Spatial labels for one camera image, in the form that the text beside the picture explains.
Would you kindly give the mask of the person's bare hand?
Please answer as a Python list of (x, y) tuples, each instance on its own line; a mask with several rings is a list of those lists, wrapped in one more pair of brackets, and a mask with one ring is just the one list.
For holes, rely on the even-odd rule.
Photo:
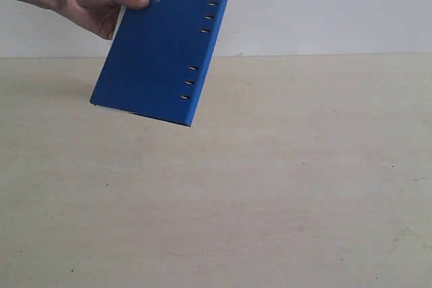
[(113, 38), (122, 7), (141, 10), (149, 0), (61, 0), (55, 11), (105, 40)]

